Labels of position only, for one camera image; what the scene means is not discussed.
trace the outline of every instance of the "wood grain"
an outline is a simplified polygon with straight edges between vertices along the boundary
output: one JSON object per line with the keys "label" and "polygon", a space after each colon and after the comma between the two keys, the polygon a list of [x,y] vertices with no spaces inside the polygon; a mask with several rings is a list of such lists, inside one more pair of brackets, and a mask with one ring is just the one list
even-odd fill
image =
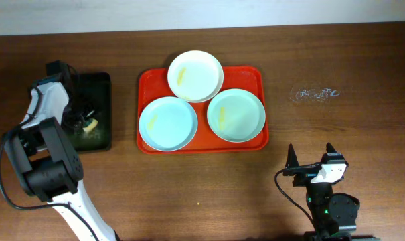
{"label": "wood grain", "polygon": [[[168,67],[186,50],[263,76],[270,141],[257,152],[150,156],[138,150],[139,74]],[[405,23],[306,25],[0,37],[0,136],[24,116],[26,88],[44,64],[72,64],[112,79],[112,149],[82,154],[85,186],[123,240],[275,239],[311,230],[274,186],[287,145],[301,163],[319,161],[330,141],[347,158],[334,187],[360,199],[355,234],[405,240]],[[294,103],[292,88],[341,91],[329,102]],[[5,186],[27,197],[3,159]],[[280,184],[304,204],[305,190]],[[52,210],[19,212],[0,195],[0,240],[75,240]]]}

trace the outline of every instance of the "small object in black tray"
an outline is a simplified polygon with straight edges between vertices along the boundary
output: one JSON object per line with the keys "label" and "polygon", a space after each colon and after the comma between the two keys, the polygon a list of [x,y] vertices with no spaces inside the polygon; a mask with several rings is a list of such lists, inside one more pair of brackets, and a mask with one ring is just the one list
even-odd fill
{"label": "small object in black tray", "polygon": [[78,152],[106,151],[111,147],[111,81],[105,73],[72,77],[75,97],[64,111],[62,128]]}

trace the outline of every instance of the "rectangular red tray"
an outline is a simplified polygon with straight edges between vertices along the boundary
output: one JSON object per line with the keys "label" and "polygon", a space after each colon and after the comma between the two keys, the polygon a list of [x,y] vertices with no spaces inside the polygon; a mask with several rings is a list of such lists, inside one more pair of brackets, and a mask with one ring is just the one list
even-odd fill
{"label": "rectangular red tray", "polygon": [[[247,90],[264,102],[262,75],[252,66],[226,66],[223,67],[224,81],[223,90],[239,88]],[[138,117],[143,109],[150,102],[165,96],[175,96],[168,86],[168,69],[152,69],[144,72],[140,77],[138,96]],[[253,139],[243,143],[231,143],[219,138],[211,130],[207,121],[207,108],[209,101],[203,103],[190,103],[196,111],[198,124],[195,137],[184,148],[172,151],[158,151],[146,144],[137,131],[137,145],[140,150],[147,154],[169,154],[169,153],[207,153],[224,151],[255,151],[263,148],[269,140],[268,120],[266,120],[262,131]]]}

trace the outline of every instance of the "brown table surface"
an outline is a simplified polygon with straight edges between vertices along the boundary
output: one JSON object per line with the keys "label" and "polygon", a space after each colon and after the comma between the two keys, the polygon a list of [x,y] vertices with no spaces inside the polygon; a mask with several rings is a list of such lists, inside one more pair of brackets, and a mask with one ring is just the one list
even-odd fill
{"label": "brown table surface", "polygon": [[[141,72],[187,50],[263,76],[270,131],[261,151],[146,155],[135,143]],[[63,60],[112,80],[112,148],[81,154],[86,190],[123,240],[243,240],[312,230],[274,185],[287,145],[301,164],[330,141],[350,166],[333,189],[361,201],[355,234],[405,240],[405,23],[303,25],[185,31],[0,37],[0,136],[24,116],[27,87]],[[341,92],[329,102],[290,100],[299,88]],[[3,158],[13,200],[27,197]],[[301,205],[305,189],[280,184]],[[0,240],[75,240],[53,209],[20,212],[0,195]]]}

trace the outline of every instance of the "wooden table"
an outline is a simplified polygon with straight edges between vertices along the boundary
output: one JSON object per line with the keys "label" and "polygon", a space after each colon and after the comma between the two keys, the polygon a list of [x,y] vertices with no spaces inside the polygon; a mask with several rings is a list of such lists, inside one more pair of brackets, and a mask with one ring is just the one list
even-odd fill
{"label": "wooden table", "polygon": [[[265,148],[163,156],[137,148],[139,74],[168,67],[186,50],[262,72]],[[350,164],[334,191],[361,201],[355,234],[405,240],[405,23],[0,37],[0,136],[23,118],[27,87],[54,60],[111,75],[112,148],[81,160],[87,192],[123,240],[276,240],[312,230],[273,177],[289,143],[309,164],[320,160],[328,141]],[[328,102],[291,100],[311,88],[340,95]],[[11,198],[39,204],[21,190],[6,157],[3,162]],[[279,181],[305,204],[305,189],[292,188],[290,177]],[[53,209],[19,212],[0,195],[0,240],[75,239]]]}

